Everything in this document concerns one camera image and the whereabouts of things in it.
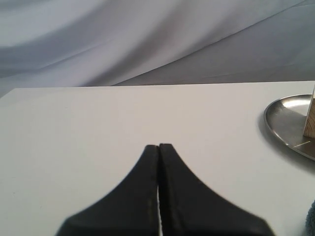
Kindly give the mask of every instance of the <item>white table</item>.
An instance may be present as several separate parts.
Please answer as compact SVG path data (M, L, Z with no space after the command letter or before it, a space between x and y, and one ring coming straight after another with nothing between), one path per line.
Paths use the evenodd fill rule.
M15 89L0 99L0 235L53 235L112 190L146 144L172 143L217 193L278 236L301 236L315 162L269 140L262 113L313 86Z

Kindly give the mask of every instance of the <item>white surface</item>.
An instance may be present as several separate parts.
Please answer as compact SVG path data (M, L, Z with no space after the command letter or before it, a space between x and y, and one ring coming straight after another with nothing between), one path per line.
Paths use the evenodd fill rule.
M208 69L189 67L184 78L178 76L180 69L170 70L167 76L175 78L162 76L158 82L202 77L211 82L210 76L234 73L250 78L253 72L255 78L271 66L276 67L274 74L279 66L292 65L297 67L296 77L305 78L301 70L314 73L306 63L315 55L314 3L0 0L0 96L18 87L114 85L209 45L207 60L195 60ZM234 34L240 36L217 45ZM229 78L238 81L237 75Z
M15 89L0 99L0 235L53 235L113 189L146 144L172 143L207 185L277 236L301 236L315 163L270 145L259 121L273 100L313 87Z

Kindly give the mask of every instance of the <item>metal tray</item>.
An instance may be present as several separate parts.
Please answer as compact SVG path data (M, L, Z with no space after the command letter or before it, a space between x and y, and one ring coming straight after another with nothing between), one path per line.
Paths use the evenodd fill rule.
M315 139L303 136L311 94L285 97L271 103L264 112L270 132L290 149L315 160Z

